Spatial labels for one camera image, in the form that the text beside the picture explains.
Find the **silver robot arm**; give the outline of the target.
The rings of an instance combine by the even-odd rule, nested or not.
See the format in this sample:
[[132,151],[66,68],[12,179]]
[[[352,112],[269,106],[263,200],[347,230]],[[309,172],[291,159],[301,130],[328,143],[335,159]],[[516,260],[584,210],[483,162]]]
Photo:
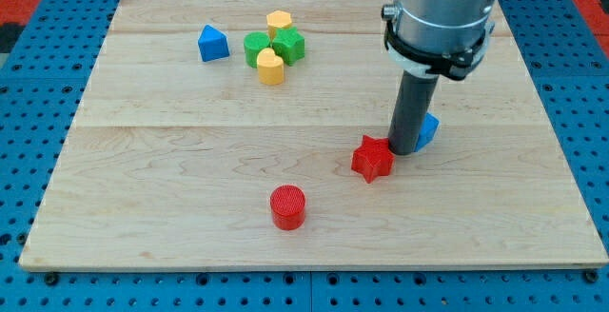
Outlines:
[[404,72],[460,81],[482,61],[495,0],[392,0],[382,7],[383,42]]

